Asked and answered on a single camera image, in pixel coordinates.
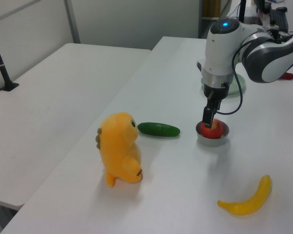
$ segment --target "red apple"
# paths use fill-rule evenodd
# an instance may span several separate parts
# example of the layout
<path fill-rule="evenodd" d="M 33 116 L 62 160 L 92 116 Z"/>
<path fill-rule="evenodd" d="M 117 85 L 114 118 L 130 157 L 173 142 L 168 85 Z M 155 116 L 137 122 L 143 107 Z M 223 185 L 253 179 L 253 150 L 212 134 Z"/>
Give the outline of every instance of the red apple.
<path fill-rule="evenodd" d="M 224 126 L 223 124 L 214 119 L 213 123 L 211 124 L 211 128 L 205 127 L 205 124 L 201 124 L 201 135 L 205 138 L 209 139 L 219 139 L 224 133 Z"/>

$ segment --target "yellow banana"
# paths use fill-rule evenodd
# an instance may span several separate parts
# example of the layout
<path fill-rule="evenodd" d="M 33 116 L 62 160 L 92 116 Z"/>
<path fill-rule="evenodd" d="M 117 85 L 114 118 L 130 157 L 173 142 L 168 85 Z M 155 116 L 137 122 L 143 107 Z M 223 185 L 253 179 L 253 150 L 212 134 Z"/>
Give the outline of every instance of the yellow banana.
<path fill-rule="evenodd" d="M 272 181 L 269 175 L 264 175 L 259 181 L 256 192 L 248 200 L 232 203 L 219 200 L 217 204 L 232 214 L 248 215 L 257 211 L 264 204 L 270 193 L 271 187 Z"/>

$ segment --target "toy banana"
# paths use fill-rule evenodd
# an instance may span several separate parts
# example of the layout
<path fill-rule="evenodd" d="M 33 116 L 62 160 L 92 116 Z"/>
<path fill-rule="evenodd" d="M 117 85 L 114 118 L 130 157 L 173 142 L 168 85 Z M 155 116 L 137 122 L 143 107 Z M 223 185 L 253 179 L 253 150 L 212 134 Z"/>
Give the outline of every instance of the toy banana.
<path fill-rule="evenodd" d="M 96 141 L 109 187 L 115 185 L 117 178 L 130 183 L 142 179 L 141 158 L 135 144 L 137 137 L 137 124 L 128 113 L 112 114 L 101 123 Z"/>
<path fill-rule="evenodd" d="M 219 200 L 217 204 L 234 215 L 248 215 L 257 211 L 264 204 L 271 187 L 272 181 L 269 175 L 264 175 L 259 181 L 256 192 L 248 200 L 232 203 Z"/>

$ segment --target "red object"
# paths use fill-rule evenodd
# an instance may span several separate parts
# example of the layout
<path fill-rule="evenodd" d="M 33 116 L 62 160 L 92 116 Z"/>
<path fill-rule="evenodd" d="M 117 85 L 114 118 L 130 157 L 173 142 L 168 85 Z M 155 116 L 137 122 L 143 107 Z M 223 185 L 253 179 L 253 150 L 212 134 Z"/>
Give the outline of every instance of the red object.
<path fill-rule="evenodd" d="M 286 72 L 280 79 L 293 79 L 293 74 Z"/>
<path fill-rule="evenodd" d="M 205 124 L 201 124 L 201 134 L 205 138 L 209 139 L 219 139 L 224 133 L 224 126 L 223 124 L 214 119 L 213 123 L 211 124 L 211 128 L 205 127 Z"/>

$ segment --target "black pole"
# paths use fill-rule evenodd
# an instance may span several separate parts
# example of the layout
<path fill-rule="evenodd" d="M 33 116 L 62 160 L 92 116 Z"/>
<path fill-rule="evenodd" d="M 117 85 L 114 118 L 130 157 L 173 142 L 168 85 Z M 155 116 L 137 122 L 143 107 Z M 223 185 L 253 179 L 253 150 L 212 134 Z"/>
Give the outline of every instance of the black pole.
<path fill-rule="evenodd" d="M 5 68 L 5 65 L 3 63 L 3 60 L 2 60 L 2 57 L 1 57 L 1 54 L 0 54 L 0 71 L 1 71 L 1 74 L 2 74 L 2 77 L 4 79 L 4 82 L 5 82 L 5 86 L 2 90 L 4 91 L 11 91 L 13 90 L 14 88 L 16 88 L 19 84 L 17 83 L 13 83 L 9 77 L 9 74 Z"/>
<path fill-rule="evenodd" d="M 246 6 L 246 0 L 241 0 L 240 1 L 240 12 L 239 12 L 239 21 L 241 23 L 244 23 L 245 6 Z"/>

